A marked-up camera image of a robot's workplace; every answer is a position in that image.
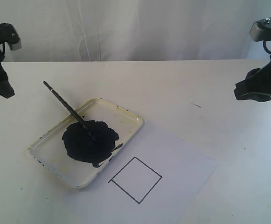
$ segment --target white table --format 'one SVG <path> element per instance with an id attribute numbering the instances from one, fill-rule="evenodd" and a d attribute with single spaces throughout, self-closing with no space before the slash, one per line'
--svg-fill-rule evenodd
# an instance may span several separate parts
<path id="1" fill-rule="evenodd" d="M 271 223 L 271 101 L 236 101 L 235 83 L 260 60 L 3 63 L 16 95 L 0 97 L 0 224 L 83 223 L 68 189 L 27 147 L 72 107 L 104 98 L 192 143 L 219 165 L 180 223 Z"/>

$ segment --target white plastic tray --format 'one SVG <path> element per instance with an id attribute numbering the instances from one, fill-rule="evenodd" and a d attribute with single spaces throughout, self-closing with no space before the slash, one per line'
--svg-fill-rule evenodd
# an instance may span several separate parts
<path id="1" fill-rule="evenodd" d="M 143 124 L 140 116 L 122 109 L 103 99 L 92 99 L 76 109 L 85 120 L 104 121 L 119 135 L 116 146 L 124 144 L 139 130 Z M 67 156 L 62 136 L 66 128 L 77 121 L 72 115 L 66 117 L 53 127 L 28 149 L 29 155 L 41 166 L 57 175 L 69 186 L 82 188 L 87 186 L 122 148 L 115 150 L 108 159 L 95 168 L 91 163 L 76 161 Z"/>

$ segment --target sheet of paper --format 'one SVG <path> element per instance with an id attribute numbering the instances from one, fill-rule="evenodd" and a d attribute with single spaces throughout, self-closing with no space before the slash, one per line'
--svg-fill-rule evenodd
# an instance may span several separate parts
<path id="1" fill-rule="evenodd" d="M 144 126 L 101 174 L 65 202 L 84 223 L 175 224 L 216 167 L 176 136 Z"/>

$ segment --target black ink puddle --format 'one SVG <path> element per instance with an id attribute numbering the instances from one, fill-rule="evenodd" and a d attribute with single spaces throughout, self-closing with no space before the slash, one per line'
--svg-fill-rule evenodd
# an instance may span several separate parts
<path id="1" fill-rule="evenodd" d="M 122 147 L 115 147 L 115 141 L 119 139 L 118 133 L 109 128 L 105 122 L 86 121 L 86 130 L 80 123 L 67 127 L 62 140 L 65 143 L 67 155 L 74 160 L 92 163 L 98 168 L 99 163 L 111 156 L 111 153 Z"/>

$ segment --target white curtain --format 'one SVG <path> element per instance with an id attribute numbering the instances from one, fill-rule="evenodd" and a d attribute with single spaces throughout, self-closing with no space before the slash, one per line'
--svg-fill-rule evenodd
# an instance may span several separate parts
<path id="1" fill-rule="evenodd" d="M 265 58 L 253 21 L 271 0 L 0 0 L 22 49 L 6 61 Z"/>

